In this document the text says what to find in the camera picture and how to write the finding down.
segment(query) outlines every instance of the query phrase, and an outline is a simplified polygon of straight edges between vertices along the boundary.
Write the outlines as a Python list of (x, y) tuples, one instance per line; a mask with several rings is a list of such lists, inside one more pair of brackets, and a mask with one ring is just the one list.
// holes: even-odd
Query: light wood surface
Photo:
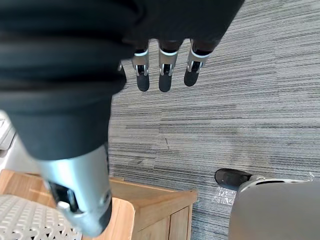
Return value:
[[(197, 191), (174, 191), (161, 187), (110, 179), (112, 215), (106, 230), (99, 237), (83, 240), (188, 240), (189, 216)], [(48, 207), (55, 202), (41, 177), (2, 170), (0, 195), (25, 198)]]
[(193, 206), (190, 205), (188, 207), (189, 213), (188, 213), (188, 229), (187, 229), (187, 237), (186, 239), (190, 240), (191, 239), (191, 223), (192, 223), (192, 210)]
[(186, 240), (188, 237), (189, 207), (171, 215), (169, 240)]
[(170, 216), (139, 231), (134, 239), (136, 240), (168, 240), (170, 229)]

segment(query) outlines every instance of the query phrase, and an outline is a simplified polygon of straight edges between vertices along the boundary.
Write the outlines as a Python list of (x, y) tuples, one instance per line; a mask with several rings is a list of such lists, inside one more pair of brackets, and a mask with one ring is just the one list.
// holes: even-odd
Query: silver metal cylinder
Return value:
[[(69, 222), (85, 235), (98, 236), (107, 227), (111, 217), (111, 189), (109, 185), (107, 154), (104, 146), (85, 155), (61, 159), (38, 160), (42, 177), (50, 186), (57, 208)], [(53, 186), (62, 186), (74, 193), (78, 206), (72, 211)]]
[(161, 48), (159, 48), (159, 68), (160, 68), (160, 74), (162, 76), (165, 74), (164, 73), (165, 64), (170, 65), (170, 70), (168, 75), (172, 76), (172, 73), (176, 66), (177, 57), (178, 57), (178, 51), (165, 52)]
[(149, 49), (142, 53), (135, 53), (132, 58), (132, 66), (137, 76), (140, 76), (138, 66), (143, 66), (143, 74), (147, 76), (149, 74)]
[(208, 60), (209, 54), (207, 55), (198, 55), (193, 51), (193, 42), (190, 47), (189, 55), (188, 55), (188, 60), (187, 60), (187, 66), (186, 69), (188, 72), (192, 71), (192, 66), (194, 62), (199, 62), (199, 68), (197, 69), (196, 73), (198, 74), (201, 70), (206, 65), (206, 62)]

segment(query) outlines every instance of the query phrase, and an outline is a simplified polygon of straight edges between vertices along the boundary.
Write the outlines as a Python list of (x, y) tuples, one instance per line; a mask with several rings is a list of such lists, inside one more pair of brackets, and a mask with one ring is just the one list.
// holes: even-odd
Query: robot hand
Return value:
[(67, 219), (85, 235), (107, 227), (108, 125), (112, 95), (132, 59), (149, 88), (149, 39), (159, 40), (159, 88), (169, 91), (178, 50), (192, 39), (184, 82), (196, 83), (208, 55), (244, 0), (3, 0), (0, 109), (8, 114)]

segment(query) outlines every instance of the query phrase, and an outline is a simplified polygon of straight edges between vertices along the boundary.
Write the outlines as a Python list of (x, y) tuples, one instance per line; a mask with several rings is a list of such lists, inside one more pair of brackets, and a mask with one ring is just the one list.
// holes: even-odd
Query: person's foot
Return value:
[(237, 191), (241, 184), (249, 181), (252, 174), (231, 168), (221, 168), (215, 172), (214, 178), (221, 187)]

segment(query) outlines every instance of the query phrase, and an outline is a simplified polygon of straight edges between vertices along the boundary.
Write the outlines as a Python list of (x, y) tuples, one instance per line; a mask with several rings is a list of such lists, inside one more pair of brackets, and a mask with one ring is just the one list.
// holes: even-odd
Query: wooden table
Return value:
[[(189, 240), (192, 205), (197, 191), (170, 189), (110, 179), (112, 215), (98, 237), (83, 240)], [(39, 176), (2, 170), (0, 194), (25, 198), (48, 207), (56, 204)]]

